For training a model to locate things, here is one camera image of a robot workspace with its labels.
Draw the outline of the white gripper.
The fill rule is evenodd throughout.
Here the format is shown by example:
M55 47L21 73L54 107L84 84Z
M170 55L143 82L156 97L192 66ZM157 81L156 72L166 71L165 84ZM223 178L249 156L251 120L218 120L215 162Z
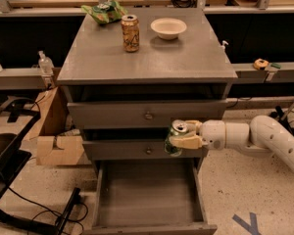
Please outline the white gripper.
M209 150L225 147L225 123L222 120L208 120L203 124L199 120L187 120L186 124L190 133L171 136L169 141L173 146L190 150L203 146Z

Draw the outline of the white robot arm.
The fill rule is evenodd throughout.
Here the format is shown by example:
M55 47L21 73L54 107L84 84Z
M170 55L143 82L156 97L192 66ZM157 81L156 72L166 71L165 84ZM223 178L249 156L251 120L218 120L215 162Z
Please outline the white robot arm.
M233 149L245 156L277 155L294 172L294 136L278 121L256 116L250 123L223 120L180 120L171 123L165 151L180 156L183 150Z

